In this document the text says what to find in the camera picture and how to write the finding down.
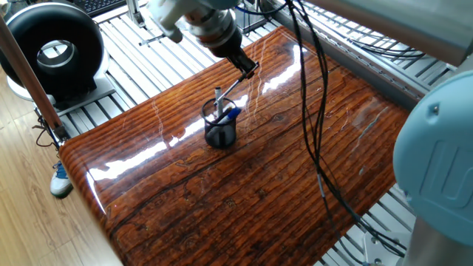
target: pole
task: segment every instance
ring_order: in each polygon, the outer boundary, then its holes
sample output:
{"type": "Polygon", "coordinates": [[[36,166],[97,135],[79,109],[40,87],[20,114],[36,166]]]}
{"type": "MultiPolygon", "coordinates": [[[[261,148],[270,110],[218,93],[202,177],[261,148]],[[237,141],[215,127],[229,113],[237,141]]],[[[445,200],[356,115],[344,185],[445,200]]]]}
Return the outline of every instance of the pole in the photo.
{"type": "Polygon", "coordinates": [[[62,127],[58,114],[52,107],[38,78],[24,57],[20,46],[16,43],[10,29],[3,18],[0,19],[0,49],[3,51],[8,62],[10,62],[15,73],[20,77],[24,87],[28,90],[31,98],[35,101],[44,119],[52,130],[62,127]]]}

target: sneaker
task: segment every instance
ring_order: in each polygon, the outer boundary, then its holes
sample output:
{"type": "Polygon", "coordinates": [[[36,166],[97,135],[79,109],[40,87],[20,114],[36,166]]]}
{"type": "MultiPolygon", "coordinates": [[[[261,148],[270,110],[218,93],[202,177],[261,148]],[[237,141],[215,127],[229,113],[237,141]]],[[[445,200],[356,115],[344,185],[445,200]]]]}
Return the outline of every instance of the sneaker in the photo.
{"type": "Polygon", "coordinates": [[[61,162],[56,163],[53,168],[56,169],[56,172],[53,174],[51,179],[51,194],[54,197],[63,199],[64,197],[67,197],[72,190],[72,183],[61,162]]]}

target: marker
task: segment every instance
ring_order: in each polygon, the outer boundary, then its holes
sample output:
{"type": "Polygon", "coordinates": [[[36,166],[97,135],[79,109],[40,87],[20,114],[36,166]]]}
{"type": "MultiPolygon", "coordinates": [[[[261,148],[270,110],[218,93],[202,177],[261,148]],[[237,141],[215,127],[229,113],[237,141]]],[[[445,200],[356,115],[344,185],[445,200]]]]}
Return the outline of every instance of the marker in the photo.
{"type": "MultiPolygon", "coordinates": [[[[237,116],[239,115],[239,113],[241,112],[242,110],[240,108],[235,108],[235,109],[232,109],[228,115],[226,117],[224,117],[219,123],[218,125],[225,125],[227,123],[230,123],[233,119],[236,119],[237,116]]],[[[213,137],[216,133],[220,132],[220,129],[222,129],[223,126],[214,126],[213,129],[211,129],[208,133],[207,133],[207,137],[213,137]]]]}

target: glossy wooden tabletop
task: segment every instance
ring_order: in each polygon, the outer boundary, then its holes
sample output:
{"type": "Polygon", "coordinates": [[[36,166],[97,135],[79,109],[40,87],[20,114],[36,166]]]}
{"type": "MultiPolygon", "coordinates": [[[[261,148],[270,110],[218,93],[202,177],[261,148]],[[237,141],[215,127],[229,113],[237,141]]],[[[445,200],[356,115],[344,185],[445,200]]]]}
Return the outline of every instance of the glossy wooden tabletop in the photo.
{"type": "MultiPolygon", "coordinates": [[[[221,61],[66,142],[61,159],[125,265],[313,265],[335,243],[301,125],[299,48],[284,28],[245,49],[261,67],[231,98],[238,140],[204,140],[200,107],[238,77],[221,61]]],[[[312,48],[307,99],[321,73],[312,48]]],[[[323,155],[360,214],[395,182],[407,112],[328,59],[323,155]]],[[[338,228],[353,224],[331,197],[338,228]]]]}

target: floor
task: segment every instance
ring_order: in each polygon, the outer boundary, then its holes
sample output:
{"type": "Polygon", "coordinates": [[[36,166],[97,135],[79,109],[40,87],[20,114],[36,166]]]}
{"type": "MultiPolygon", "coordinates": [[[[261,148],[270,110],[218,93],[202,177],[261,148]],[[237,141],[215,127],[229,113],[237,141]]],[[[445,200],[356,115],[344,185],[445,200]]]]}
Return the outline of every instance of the floor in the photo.
{"type": "MultiPolygon", "coordinates": [[[[58,158],[53,147],[35,144],[36,120],[0,69],[0,266],[121,265],[78,193],[50,194],[58,158]]],[[[49,142],[46,134],[40,139],[49,142]]]]}

